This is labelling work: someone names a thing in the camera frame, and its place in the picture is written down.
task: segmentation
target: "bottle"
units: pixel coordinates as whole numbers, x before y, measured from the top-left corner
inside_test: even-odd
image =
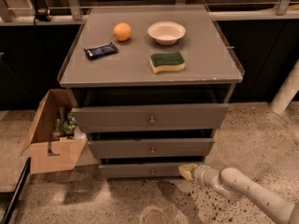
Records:
[[[58,107],[58,119],[61,123],[66,122],[66,109],[64,107]]]
[[[61,136],[62,136],[61,121],[60,119],[56,119],[53,125],[52,141],[59,141]]]

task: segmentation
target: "chocolate bar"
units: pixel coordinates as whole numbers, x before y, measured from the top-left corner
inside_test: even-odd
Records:
[[[96,59],[102,56],[107,56],[119,52],[119,49],[111,42],[92,49],[84,49],[89,59]]]

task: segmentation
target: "yellow sponge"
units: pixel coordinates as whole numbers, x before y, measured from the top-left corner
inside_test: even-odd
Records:
[[[198,165],[195,163],[182,164],[178,167],[179,173],[188,181],[194,180],[192,170]]]
[[[185,68],[185,61],[179,51],[152,54],[149,63],[154,74],[162,71],[179,71]]]

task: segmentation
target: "white bowl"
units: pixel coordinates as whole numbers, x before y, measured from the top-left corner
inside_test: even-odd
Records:
[[[148,33],[157,43],[169,46],[181,39],[185,35],[186,29],[175,22],[161,21],[152,24],[148,29]]]

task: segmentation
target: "concrete floor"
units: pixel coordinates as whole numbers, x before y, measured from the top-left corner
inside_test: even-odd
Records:
[[[35,111],[0,112],[0,191],[13,190]],[[290,202],[299,198],[299,103],[231,104],[205,163],[244,174]],[[30,175],[10,223],[274,223],[248,199],[226,201],[184,179],[105,180],[97,165]]]

